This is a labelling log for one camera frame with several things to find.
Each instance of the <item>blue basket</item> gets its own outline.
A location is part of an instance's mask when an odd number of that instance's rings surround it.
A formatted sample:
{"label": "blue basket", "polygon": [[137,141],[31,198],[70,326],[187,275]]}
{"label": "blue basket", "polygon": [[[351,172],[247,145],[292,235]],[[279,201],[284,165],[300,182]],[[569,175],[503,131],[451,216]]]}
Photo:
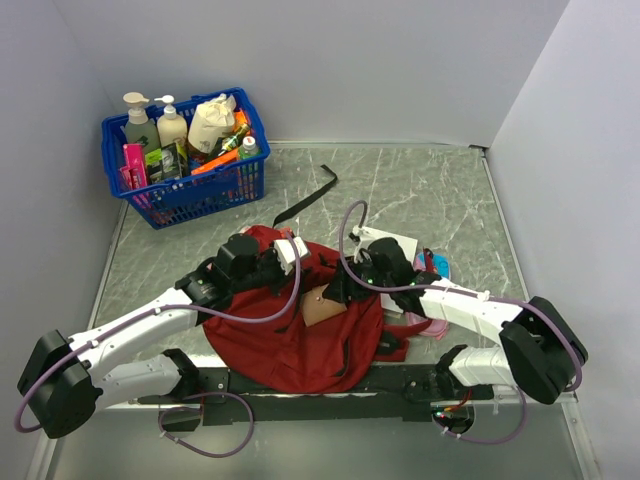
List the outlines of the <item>blue basket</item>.
{"label": "blue basket", "polygon": [[[176,103],[176,110],[184,116],[187,124],[191,124],[196,106],[221,93],[235,97],[237,110],[245,112],[261,153],[180,180],[167,180],[129,190],[119,170],[125,165],[122,146],[127,143],[124,126],[128,115],[109,117],[102,122],[102,160],[109,177],[111,193],[127,200],[155,229],[237,207],[264,196],[264,161],[271,149],[258,112],[243,89],[231,88],[208,95],[194,95],[189,101]],[[146,111],[154,122],[163,114],[163,108],[155,105],[148,107]]]}

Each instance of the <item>shampoo bottle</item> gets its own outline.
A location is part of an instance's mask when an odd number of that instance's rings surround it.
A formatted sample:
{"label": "shampoo bottle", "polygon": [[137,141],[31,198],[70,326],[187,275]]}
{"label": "shampoo bottle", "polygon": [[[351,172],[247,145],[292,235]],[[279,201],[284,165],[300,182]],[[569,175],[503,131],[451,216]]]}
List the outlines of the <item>shampoo bottle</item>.
{"label": "shampoo bottle", "polygon": [[182,115],[178,115],[176,107],[172,105],[175,99],[171,95],[156,98],[156,102],[164,102],[164,115],[158,119],[158,134],[160,145],[166,147],[172,143],[178,143],[184,147],[187,143],[187,121]]}
{"label": "shampoo bottle", "polygon": [[158,129],[144,111],[149,99],[137,92],[127,93],[122,99],[129,106],[129,121],[124,127],[127,143],[139,143],[145,155],[160,148]]}

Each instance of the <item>white pump bottle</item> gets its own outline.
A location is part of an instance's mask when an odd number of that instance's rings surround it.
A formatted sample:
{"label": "white pump bottle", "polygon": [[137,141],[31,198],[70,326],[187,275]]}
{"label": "white pump bottle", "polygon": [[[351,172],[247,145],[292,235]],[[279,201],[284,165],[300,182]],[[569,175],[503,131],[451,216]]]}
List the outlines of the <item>white pump bottle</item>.
{"label": "white pump bottle", "polygon": [[158,119],[160,145],[166,147],[172,143],[179,143],[184,147],[187,143],[187,121],[182,115],[178,115],[176,107],[172,105],[175,99],[171,95],[165,95],[155,100],[165,104],[164,115]]}
{"label": "white pump bottle", "polygon": [[149,99],[138,92],[127,93],[122,99],[129,106],[129,121],[124,127],[127,143],[141,144],[145,155],[160,148],[158,129],[144,111]]}

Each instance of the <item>white wall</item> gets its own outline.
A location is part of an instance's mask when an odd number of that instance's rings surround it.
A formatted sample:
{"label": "white wall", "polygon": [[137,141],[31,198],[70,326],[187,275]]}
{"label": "white wall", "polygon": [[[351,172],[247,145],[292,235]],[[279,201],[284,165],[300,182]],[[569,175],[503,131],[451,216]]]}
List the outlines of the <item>white wall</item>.
{"label": "white wall", "polygon": [[18,378],[41,335],[86,327],[119,203],[99,153],[113,108],[69,30],[49,0],[2,7],[0,476],[13,480],[38,438],[13,430]]}
{"label": "white wall", "polygon": [[606,478],[638,478],[640,3],[571,0],[490,168],[530,290],[590,352],[580,400]]}
{"label": "white wall", "polygon": [[116,107],[245,87],[272,140],[489,145],[567,0],[54,0]]}

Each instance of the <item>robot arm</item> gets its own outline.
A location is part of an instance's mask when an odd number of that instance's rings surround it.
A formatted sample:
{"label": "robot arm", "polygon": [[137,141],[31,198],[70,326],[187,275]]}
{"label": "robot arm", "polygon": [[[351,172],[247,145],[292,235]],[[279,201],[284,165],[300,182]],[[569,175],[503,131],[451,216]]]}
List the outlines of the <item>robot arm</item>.
{"label": "robot arm", "polygon": [[[309,255],[302,239],[292,243],[301,259]],[[77,352],[46,378],[28,402],[47,435],[65,436],[96,410],[123,401],[150,395],[179,400],[192,393],[198,369],[179,349],[166,350],[151,360],[122,362],[168,335],[207,320],[210,313],[202,308],[225,310],[234,293],[289,282],[296,262],[292,243],[276,240],[273,248],[259,253],[255,238],[234,235],[216,257],[205,260],[147,305],[68,339],[57,330],[41,337],[18,382],[22,395],[52,365]],[[167,306],[177,308],[165,309]]]}
{"label": "robot arm", "polygon": [[462,345],[442,357],[440,367],[460,384],[518,386],[533,399],[551,404],[576,373],[557,333],[568,341],[581,365],[587,361],[586,349],[548,300],[534,297],[525,309],[435,273],[416,272],[398,243],[384,233],[355,227],[350,235],[358,244],[354,261],[360,265],[356,270],[362,280],[383,287],[429,285],[432,288],[391,293],[391,298],[405,312],[446,320],[496,344],[491,348]]}

